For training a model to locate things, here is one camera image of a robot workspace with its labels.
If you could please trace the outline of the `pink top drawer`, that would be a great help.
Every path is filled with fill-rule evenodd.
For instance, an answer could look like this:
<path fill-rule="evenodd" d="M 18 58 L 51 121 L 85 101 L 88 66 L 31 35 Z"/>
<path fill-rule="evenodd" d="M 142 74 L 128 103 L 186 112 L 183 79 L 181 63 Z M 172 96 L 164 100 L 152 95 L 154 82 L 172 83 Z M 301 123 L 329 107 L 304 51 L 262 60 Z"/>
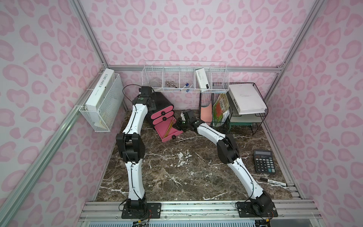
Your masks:
<path fill-rule="evenodd" d="M 168 105 L 168 106 L 166 106 L 165 108 L 162 108 L 162 109 L 160 109 L 160 110 L 158 110 L 158 111 L 154 112 L 154 113 L 150 116 L 150 118 L 151 118 L 152 120 L 155 120 L 155 119 L 157 119 L 157 118 L 159 118 L 159 117 L 161 117 L 161 116 L 165 116 L 168 112 L 171 112 L 173 109 L 174 109 L 174 106 L 173 106 L 173 105 Z"/>

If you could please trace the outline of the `pink bottom drawer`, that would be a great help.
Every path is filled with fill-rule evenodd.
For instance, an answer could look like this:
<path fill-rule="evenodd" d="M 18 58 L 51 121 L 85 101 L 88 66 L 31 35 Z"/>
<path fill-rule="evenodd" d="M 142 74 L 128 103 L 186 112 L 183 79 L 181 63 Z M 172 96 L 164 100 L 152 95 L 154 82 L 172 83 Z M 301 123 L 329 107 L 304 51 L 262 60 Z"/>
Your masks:
<path fill-rule="evenodd" d="M 157 125 L 155 125 L 155 130 L 158 133 L 162 142 L 167 142 L 169 140 L 175 139 L 179 135 L 183 133 L 182 130 L 178 130 L 173 127 L 176 123 L 176 118 L 174 116 L 168 118 L 166 121 L 163 121 Z"/>

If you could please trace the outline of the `black pink drawer cabinet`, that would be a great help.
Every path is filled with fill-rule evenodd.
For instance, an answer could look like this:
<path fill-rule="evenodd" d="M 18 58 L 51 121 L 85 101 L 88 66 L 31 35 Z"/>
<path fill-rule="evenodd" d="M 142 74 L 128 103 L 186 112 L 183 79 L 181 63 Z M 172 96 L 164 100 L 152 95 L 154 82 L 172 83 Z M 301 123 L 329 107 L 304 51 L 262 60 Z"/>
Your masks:
<path fill-rule="evenodd" d="M 155 125 L 152 124 L 152 119 L 150 118 L 150 116 L 154 112 L 156 112 L 162 108 L 165 108 L 168 105 L 173 105 L 173 104 L 161 92 L 154 93 L 153 98 L 155 99 L 157 109 L 154 111 L 149 111 L 146 116 L 146 119 L 147 119 L 148 123 L 150 124 L 150 126 L 155 130 Z"/>

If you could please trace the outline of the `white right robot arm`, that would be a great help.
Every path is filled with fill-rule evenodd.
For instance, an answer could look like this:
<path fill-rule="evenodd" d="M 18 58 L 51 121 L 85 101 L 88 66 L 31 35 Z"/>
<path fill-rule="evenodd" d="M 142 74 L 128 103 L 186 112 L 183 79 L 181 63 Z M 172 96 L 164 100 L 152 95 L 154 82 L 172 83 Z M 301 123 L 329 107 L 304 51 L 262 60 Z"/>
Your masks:
<path fill-rule="evenodd" d="M 259 218 L 274 216 L 274 202 L 244 165 L 233 135 L 223 134 L 213 129 L 207 123 L 198 119 L 191 109 L 181 111 L 180 117 L 173 127 L 184 132 L 193 131 L 216 145 L 218 158 L 223 164 L 231 168 L 248 194 L 248 199 L 240 202 L 248 214 Z"/>

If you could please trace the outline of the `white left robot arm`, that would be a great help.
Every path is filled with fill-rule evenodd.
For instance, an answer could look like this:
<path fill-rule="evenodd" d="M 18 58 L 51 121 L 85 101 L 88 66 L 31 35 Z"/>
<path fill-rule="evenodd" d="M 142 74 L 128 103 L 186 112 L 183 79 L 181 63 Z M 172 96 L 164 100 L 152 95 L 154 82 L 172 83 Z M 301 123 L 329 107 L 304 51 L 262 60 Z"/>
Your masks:
<path fill-rule="evenodd" d="M 123 208 L 127 218 L 145 220 L 151 216 L 142 182 L 142 161 L 146 147 L 141 138 L 141 129 L 149 110 L 155 107 L 152 95 L 151 87 L 140 87 L 139 94 L 131 101 L 129 121 L 124 131 L 116 136 L 117 148 L 128 174 L 129 195 Z"/>

